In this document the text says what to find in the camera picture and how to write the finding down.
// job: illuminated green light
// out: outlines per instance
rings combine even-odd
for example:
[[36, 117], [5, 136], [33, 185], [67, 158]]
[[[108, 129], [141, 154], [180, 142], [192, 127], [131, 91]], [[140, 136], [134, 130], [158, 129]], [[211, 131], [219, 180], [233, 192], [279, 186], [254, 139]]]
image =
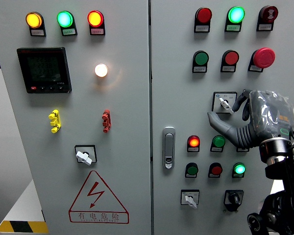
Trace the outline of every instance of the illuminated green light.
[[240, 6], [232, 7], [228, 13], [229, 20], [234, 24], [240, 23], [244, 19], [244, 16], [245, 11]]
[[73, 24], [73, 16], [68, 11], [61, 11], [57, 17], [58, 23], [61, 27], [67, 28]]
[[235, 173], [237, 173], [237, 174], [243, 174], [244, 172], [245, 172], [245, 166], [244, 166], [244, 164], [243, 163], [236, 163], [235, 165], [234, 165], [234, 171], [235, 171]]

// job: red emergency stop button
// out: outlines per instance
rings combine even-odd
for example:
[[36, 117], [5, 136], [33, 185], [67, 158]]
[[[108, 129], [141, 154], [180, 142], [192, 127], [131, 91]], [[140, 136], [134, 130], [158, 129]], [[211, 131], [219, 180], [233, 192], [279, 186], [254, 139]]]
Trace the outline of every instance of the red emergency stop button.
[[264, 6], [259, 12], [259, 17], [265, 23], [272, 23], [278, 17], [278, 13], [278, 8], [275, 6]]
[[200, 8], [196, 12], [196, 17], [202, 24], [208, 23], [212, 18], [212, 12], [209, 8]]
[[209, 178], [220, 178], [223, 169], [220, 163], [212, 163], [209, 167]]
[[254, 52], [253, 62], [259, 68], [268, 68], [274, 63], [274, 60], [275, 53], [271, 48], [264, 47]]

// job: green push button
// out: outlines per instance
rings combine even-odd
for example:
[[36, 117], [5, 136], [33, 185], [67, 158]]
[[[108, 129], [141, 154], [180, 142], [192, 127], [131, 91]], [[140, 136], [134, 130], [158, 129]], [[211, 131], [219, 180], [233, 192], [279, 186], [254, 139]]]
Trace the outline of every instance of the green push button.
[[195, 62], [198, 65], [204, 65], [208, 62], [208, 55], [205, 52], [200, 52], [195, 57]]
[[212, 139], [212, 144], [217, 148], [222, 148], [225, 145], [225, 138], [223, 136], [215, 136]]
[[198, 168], [195, 166], [191, 166], [190, 168], [187, 169], [187, 173], [189, 175], [196, 175], [198, 173]]

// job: red indicator light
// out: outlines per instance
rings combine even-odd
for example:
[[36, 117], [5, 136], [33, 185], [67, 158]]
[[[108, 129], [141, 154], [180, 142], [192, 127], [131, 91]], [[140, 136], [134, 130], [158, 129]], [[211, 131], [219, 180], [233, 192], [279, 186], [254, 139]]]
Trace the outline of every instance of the red indicator light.
[[187, 140], [187, 143], [190, 147], [195, 148], [200, 145], [200, 140], [198, 136], [190, 136]]
[[264, 6], [259, 13], [261, 19], [266, 23], [272, 23], [278, 17], [278, 8], [275, 6]]
[[238, 60], [239, 60], [239, 55], [236, 51], [231, 51], [227, 53], [227, 55], [225, 56], [225, 62], [228, 65], [234, 65], [238, 62]]
[[87, 20], [90, 26], [99, 27], [103, 23], [103, 14], [100, 11], [91, 11], [88, 13]]
[[197, 11], [196, 17], [199, 20], [199, 22], [201, 22], [202, 24], [205, 24], [211, 20], [212, 12], [209, 8], [200, 8]]
[[213, 175], [220, 175], [222, 173], [222, 167], [216, 166], [216, 167], [212, 168], [211, 173]]
[[271, 66], [275, 60], [275, 53], [271, 48], [264, 47], [257, 50], [254, 54], [254, 64], [255, 66], [265, 69]]

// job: gray metal panel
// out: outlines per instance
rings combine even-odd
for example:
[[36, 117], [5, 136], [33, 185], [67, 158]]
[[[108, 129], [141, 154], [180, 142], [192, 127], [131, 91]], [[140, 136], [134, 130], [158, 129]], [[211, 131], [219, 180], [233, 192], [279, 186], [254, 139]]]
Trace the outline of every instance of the gray metal panel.
[[[256, 32], [260, 9], [275, 5], [279, 10], [272, 32]], [[236, 5], [245, 9], [239, 33], [225, 33], [227, 11]], [[194, 34], [195, 12], [200, 7], [212, 10], [210, 33]], [[208, 122], [213, 92], [242, 92], [244, 88], [274, 90], [290, 97], [294, 103], [294, 1], [197, 1], [171, 0], [151, 2], [151, 56], [153, 104], [153, 177], [155, 235], [250, 234], [246, 217], [257, 212], [259, 202], [269, 193], [272, 181], [265, 177], [266, 165], [260, 161], [257, 148], [236, 153], [226, 142], [223, 153], [210, 152], [212, 138], [218, 133]], [[275, 51], [274, 64], [263, 73], [247, 72], [252, 53], [262, 47]], [[235, 73], [220, 73], [225, 51], [240, 55]], [[192, 73], [193, 55], [198, 50], [209, 54], [208, 71]], [[243, 126], [241, 114], [223, 120]], [[162, 130], [176, 130], [175, 167], [162, 167]], [[199, 153], [187, 153], [187, 138], [198, 135]], [[196, 179], [184, 178], [189, 162], [197, 163]], [[219, 162], [223, 173], [219, 179], [208, 178], [211, 163]], [[245, 177], [232, 179], [233, 164], [246, 165]], [[197, 210], [180, 205], [181, 189], [199, 189]], [[223, 212], [227, 189], [244, 190], [238, 212]]]
[[[56, 16], [62, 10], [74, 15], [77, 36], [61, 36]], [[89, 35], [91, 10], [105, 17], [103, 37]], [[30, 36], [25, 16], [31, 11], [44, 17], [46, 38]], [[20, 47], [65, 47], [72, 93], [27, 94], [16, 54]], [[147, 1], [0, 0], [0, 63], [50, 234], [151, 233], [148, 60]], [[103, 79], [94, 74], [100, 63], [109, 69]], [[62, 121], [56, 134], [48, 119], [53, 109]], [[105, 109], [112, 119], [107, 134]], [[78, 164], [76, 144], [95, 144], [98, 162]], [[69, 221], [91, 170], [127, 209], [129, 224]], [[110, 202], [103, 194], [98, 203]]]

